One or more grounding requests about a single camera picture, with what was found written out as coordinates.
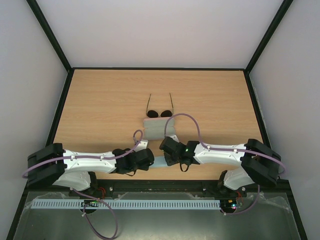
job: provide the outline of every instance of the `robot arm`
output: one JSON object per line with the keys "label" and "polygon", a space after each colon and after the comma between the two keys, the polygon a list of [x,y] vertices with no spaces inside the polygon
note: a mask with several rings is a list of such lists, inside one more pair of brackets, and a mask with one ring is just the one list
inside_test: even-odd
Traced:
{"label": "robot arm", "polygon": [[83,191],[96,181],[94,172],[127,174],[136,170],[147,171],[154,163],[154,155],[148,141],[142,140],[135,151],[118,159],[129,149],[115,149],[104,153],[84,153],[63,149],[61,143],[54,143],[28,157],[28,167],[41,162],[63,158],[44,164],[28,173],[28,187],[64,186]]}
{"label": "robot arm", "polygon": [[276,186],[279,165],[259,155],[245,152],[246,150],[255,151],[281,160],[276,152],[258,140],[249,139],[246,144],[239,145],[205,145],[217,150],[205,148],[199,141],[188,141],[184,145],[178,141],[175,135],[167,136],[159,148],[163,150],[168,166],[184,164],[187,165],[186,170],[192,164],[219,163],[236,166],[235,170],[222,172],[218,182],[220,192],[235,191],[242,186],[253,183],[265,187]]}

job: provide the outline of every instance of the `wooden tabletop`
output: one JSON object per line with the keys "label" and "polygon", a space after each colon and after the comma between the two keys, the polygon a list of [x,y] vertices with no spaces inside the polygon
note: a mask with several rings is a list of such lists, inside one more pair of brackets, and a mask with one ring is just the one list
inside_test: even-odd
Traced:
{"label": "wooden tabletop", "polygon": [[[217,70],[92,70],[74,71],[54,139],[63,148],[86,153],[131,148],[135,130],[143,130],[149,110],[171,110],[192,115],[205,143],[235,145],[261,134],[242,71]],[[175,119],[177,136],[184,144],[198,140],[194,123]],[[163,156],[161,140],[149,141],[155,156]],[[97,172],[98,179],[216,180],[224,164],[191,165],[181,172],[171,167],[138,170],[133,177]]]}

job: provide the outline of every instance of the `purple cable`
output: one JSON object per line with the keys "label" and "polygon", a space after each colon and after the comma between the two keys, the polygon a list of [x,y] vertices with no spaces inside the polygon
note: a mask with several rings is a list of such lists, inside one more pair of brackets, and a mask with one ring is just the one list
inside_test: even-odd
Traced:
{"label": "purple cable", "polygon": [[283,171],[280,174],[283,174],[286,171],[286,166],[281,161],[279,161],[278,159],[275,159],[274,157],[271,157],[271,156],[265,155],[263,153],[260,153],[258,151],[252,151],[252,150],[247,150],[247,149],[237,149],[237,148],[210,147],[210,146],[206,145],[202,140],[199,124],[197,123],[196,119],[194,119],[191,115],[189,115],[187,113],[177,113],[177,114],[172,115],[171,117],[169,117],[169,119],[166,121],[165,126],[164,126],[164,136],[165,137],[167,135],[167,126],[168,126],[169,121],[171,119],[177,117],[177,116],[187,116],[187,117],[189,117],[189,118],[191,118],[193,120],[193,122],[195,123],[196,129],[198,131],[199,142],[204,148],[209,149],[209,150],[214,150],[214,151],[225,151],[225,152],[234,152],[234,149],[236,149],[237,152],[242,152],[242,153],[248,153],[248,154],[261,156],[263,158],[269,159],[269,160],[279,164],[283,168]]}
{"label": "purple cable", "polygon": [[[137,133],[141,133],[141,136],[140,136],[140,139],[137,141],[136,140],[136,134]],[[115,160],[115,159],[119,159],[119,158],[122,158],[130,153],[132,153],[136,148],[137,146],[139,145],[139,143],[141,142],[142,138],[144,136],[144,133],[138,129],[136,130],[134,133],[133,133],[133,140],[136,142],[135,145],[133,146],[133,148],[131,148],[130,150],[128,150],[127,152],[119,155],[119,156],[110,156],[110,157],[106,157],[106,156],[103,156],[103,159],[104,160]],[[22,173],[22,177],[24,179],[27,179],[28,176],[26,175],[27,173],[29,173],[30,171],[38,168],[38,167],[41,167],[45,164],[49,164],[49,163],[52,163],[52,162],[55,162],[55,161],[60,161],[60,160],[64,160],[64,159],[71,159],[71,156],[60,156],[60,157],[55,157],[55,158],[52,158],[52,159],[48,159],[48,160],[45,160],[45,161],[42,161],[36,165],[33,165],[32,167],[28,168],[27,170],[25,170],[23,173]],[[101,156],[90,156],[90,155],[83,155],[83,156],[75,156],[75,159],[101,159]]]}
{"label": "purple cable", "polygon": [[86,194],[84,194],[84,193],[82,193],[82,192],[79,192],[79,191],[73,189],[73,188],[70,188],[70,190],[71,190],[71,191],[74,191],[76,194],[79,194],[79,195],[81,195],[81,196],[83,196],[83,197],[96,200],[96,201],[102,203],[103,205],[107,206],[107,207],[110,209],[110,212],[112,213],[112,215],[113,215],[113,217],[114,217],[114,221],[115,221],[115,231],[114,231],[114,234],[113,234],[112,237],[103,236],[103,235],[101,235],[101,234],[94,228],[94,226],[92,225],[92,223],[90,222],[90,220],[89,220],[89,218],[88,218],[88,216],[87,216],[87,214],[86,214],[86,207],[87,207],[89,204],[85,204],[85,205],[84,205],[83,210],[82,210],[82,212],[83,212],[83,215],[82,215],[82,216],[85,217],[85,219],[86,219],[86,221],[88,222],[91,230],[92,230],[92,231],[94,232],[94,234],[97,235],[100,239],[103,239],[103,240],[112,240],[112,239],[115,239],[115,238],[116,238],[116,235],[117,235],[117,233],[118,233],[118,226],[119,226],[119,225],[118,225],[118,219],[117,219],[116,213],[115,213],[115,211],[111,208],[111,206],[110,206],[108,203],[106,203],[105,201],[103,201],[103,200],[101,200],[101,199],[99,199],[99,198],[96,198],[96,197],[94,197],[94,196],[86,195]]}
{"label": "purple cable", "polygon": [[238,214],[244,214],[245,212],[248,212],[250,209],[252,209],[256,203],[258,202],[258,199],[259,199],[259,193],[260,193],[260,185],[258,185],[258,191],[257,191],[257,195],[256,195],[256,198],[254,200],[254,202],[245,210],[243,211],[239,211],[239,212],[232,212],[232,213],[226,213],[225,211],[222,210],[221,208],[221,212],[224,214],[224,215],[227,215],[227,216],[230,216],[230,215],[238,215]]}

